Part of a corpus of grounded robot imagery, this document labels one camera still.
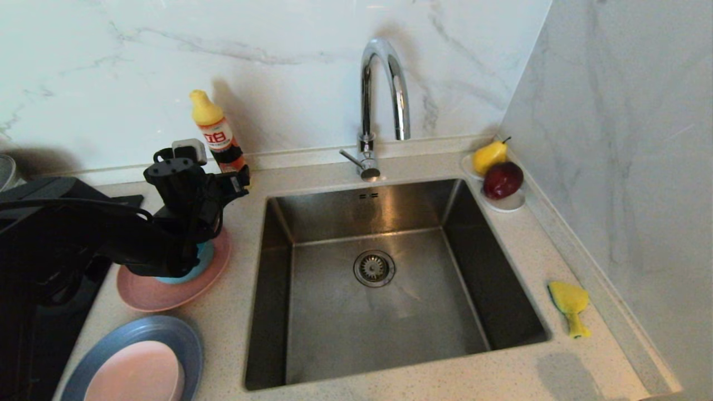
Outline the pink bowl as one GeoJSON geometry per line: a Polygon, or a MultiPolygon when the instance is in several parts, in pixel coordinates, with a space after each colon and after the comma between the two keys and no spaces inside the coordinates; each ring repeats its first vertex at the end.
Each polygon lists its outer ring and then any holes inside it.
{"type": "Polygon", "coordinates": [[[176,353],[158,341],[122,348],[92,376],[84,401],[179,401],[185,370],[176,353]]]}

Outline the large blue-grey plate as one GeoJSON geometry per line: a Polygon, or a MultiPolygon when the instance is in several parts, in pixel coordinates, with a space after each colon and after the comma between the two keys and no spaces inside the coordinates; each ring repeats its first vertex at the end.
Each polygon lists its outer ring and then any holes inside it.
{"type": "Polygon", "coordinates": [[[180,401],[194,401],[203,375],[203,343],[188,323],[165,315],[142,317],[105,335],[72,371],[61,392],[61,401],[82,401],[100,366],[122,348],[141,341],[158,341],[173,350],[185,370],[185,388],[180,401]]]}

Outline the large pink plate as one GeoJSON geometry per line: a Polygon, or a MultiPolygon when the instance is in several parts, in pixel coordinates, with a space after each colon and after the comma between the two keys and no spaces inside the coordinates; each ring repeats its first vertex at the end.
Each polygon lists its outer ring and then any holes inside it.
{"type": "Polygon", "coordinates": [[[222,276],[232,253],[230,234],[222,229],[212,240],[214,257],[198,277],[185,283],[168,284],[155,277],[137,276],[125,266],[118,270],[116,287],[127,307],[141,312],[168,311],[205,294],[222,276]]]}

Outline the round metal drain strainer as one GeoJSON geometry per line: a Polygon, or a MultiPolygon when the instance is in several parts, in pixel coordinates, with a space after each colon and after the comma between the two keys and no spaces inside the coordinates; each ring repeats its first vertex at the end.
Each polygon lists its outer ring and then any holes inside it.
{"type": "Polygon", "coordinates": [[[370,288],[380,288],[390,284],[396,271],[394,259],[380,250],[364,251],[353,263],[353,272],[357,281],[370,288]]]}

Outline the black glass induction cooktop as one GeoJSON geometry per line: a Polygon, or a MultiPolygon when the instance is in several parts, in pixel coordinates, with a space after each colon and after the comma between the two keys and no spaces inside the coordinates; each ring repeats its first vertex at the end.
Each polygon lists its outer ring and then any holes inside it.
{"type": "MultiPolygon", "coordinates": [[[[8,260],[0,256],[0,267],[8,260]]],[[[20,295],[0,271],[0,401],[51,401],[110,266],[94,257],[53,306],[20,295]]]]}

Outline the dark red apple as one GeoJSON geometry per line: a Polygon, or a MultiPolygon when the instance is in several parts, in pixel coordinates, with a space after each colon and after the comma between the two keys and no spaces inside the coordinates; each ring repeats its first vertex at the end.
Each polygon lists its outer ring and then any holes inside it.
{"type": "Polygon", "coordinates": [[[514,162],[497,163],[484,178],[483,193],[489,199],[500,200],[514,194],[524,183],[524,171],[514,162]]]}

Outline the yellow-capped orange dish soap bottle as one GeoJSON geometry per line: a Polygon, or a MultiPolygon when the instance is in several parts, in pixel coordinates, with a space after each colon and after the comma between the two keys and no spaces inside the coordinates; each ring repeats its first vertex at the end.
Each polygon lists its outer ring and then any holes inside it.
{"type": "Polygon", "coordinates": [[[194,124],[203,134],[207,147],[221,171],[226,173],[242,170],[246,165],[245,157],[223,109],[214,104],[202,90],[192,91],[189,99],[193,104],[194,124]]]}

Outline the yellow pear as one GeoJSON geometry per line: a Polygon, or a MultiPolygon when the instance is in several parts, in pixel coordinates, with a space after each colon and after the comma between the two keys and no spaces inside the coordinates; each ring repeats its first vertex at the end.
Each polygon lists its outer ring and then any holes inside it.
{"type": "Polygon", "coordinates": [[[507,142],[510,139],[511,136],[505,140],[494,140],[491,144],[476,150],[472,156],[473,171],[480,176],[485,176],[491,167],[506,162],[509,149],[507,142]]]}

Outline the teal bowl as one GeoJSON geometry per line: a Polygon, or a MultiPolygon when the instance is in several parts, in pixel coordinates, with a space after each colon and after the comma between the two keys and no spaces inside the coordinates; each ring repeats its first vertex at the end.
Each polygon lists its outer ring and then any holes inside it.
{"type": "Polygon", "coordinates": [[[183,277],[155,277],[156,280],[169,285],[178,285],[196,279],[206,271],[214,257],[214,244],[212,241],[198,244],[198,264],[183,277]]]}

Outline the stainless steel sink basin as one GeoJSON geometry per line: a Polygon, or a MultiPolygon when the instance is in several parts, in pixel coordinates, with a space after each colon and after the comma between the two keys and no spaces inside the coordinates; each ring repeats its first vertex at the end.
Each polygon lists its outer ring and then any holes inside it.
{"type": "Polygon", "coordinates": [[[465,180],[266,200],[249,391],[543,343],[549,334],[465,180]],[[367,250],[390,284],[360,284],[367,250]]]}

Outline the chrome gooseneck faucet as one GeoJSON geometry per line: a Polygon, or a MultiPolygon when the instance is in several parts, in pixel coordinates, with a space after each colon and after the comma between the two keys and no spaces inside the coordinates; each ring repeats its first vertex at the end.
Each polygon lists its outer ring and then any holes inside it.
{"type": "Polygon", "coordinates": [[[346,150],[339,153],[356,165],[356,172],[367,183],[377,181],[381,177],[374,143],[376,132],[372,129],[372,61],[377,58],[384,67],[387,83],[392,97],[394,130],[396,140],[408,140],[412,137],[410,117],[410,102],[408,101],[408,86],[402,62],[392,44],[384,37],[372,38],[362,54],[360,68],[360,111],[361,130],[357,135],[358,155],[353,157],[346,150]]]}

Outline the small white fruit dish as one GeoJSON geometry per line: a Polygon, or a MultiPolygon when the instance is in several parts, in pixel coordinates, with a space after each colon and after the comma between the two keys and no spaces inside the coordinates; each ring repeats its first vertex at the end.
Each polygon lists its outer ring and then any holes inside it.
{"type": "Polygon", "coordinates": [[[484,193],[484,176],[476,173],[473,169],[473,153],[468,153],[461,159],[460,162],[461,169],[466,175],[474,179],[477,182],[477,187],[479,190],[478,195],[485,201],[486,205],[491,208],[491,210],[501,213],[512,213],[525,205],[526,202],[526,185],[525,183],[517,190],[514,194],[509,197],[494,200],[487,198],[484,193]]]}

